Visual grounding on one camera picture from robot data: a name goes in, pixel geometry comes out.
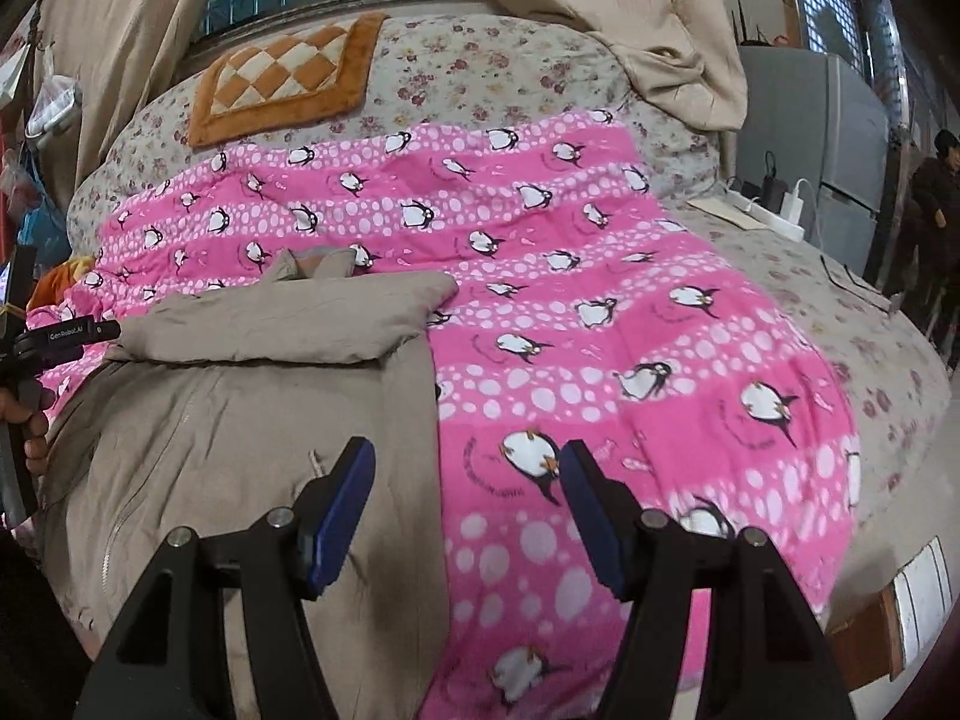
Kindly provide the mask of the left hand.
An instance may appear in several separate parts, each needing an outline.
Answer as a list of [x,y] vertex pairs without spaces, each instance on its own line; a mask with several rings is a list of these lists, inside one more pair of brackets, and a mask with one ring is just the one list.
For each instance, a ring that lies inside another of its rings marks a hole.
[[46,410],[53,405],[55,394],[46,387],[39,390],[39,406],[31,410],[21,403],[10,390],[3,388],[0,398],[2,422],[9,422],[23,429],[23,450],[25,450],[26,470],[35,478],[40,478],[49,469],[49,444],[47,444]]

